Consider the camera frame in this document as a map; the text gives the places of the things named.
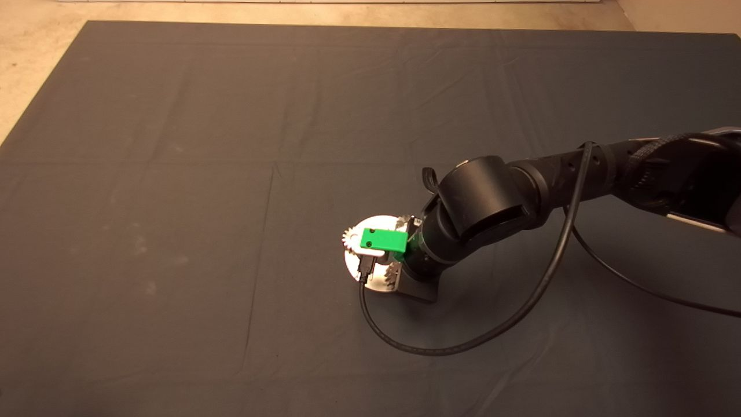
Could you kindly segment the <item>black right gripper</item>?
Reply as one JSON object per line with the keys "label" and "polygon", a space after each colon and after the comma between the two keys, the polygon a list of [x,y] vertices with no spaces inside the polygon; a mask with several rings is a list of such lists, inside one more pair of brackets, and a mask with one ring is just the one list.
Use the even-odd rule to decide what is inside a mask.
{"label": "black right gripper", "polygon": [[440,276],[418,276],[402,268],[396,280],[396,293],[424,303],[436,303]]}

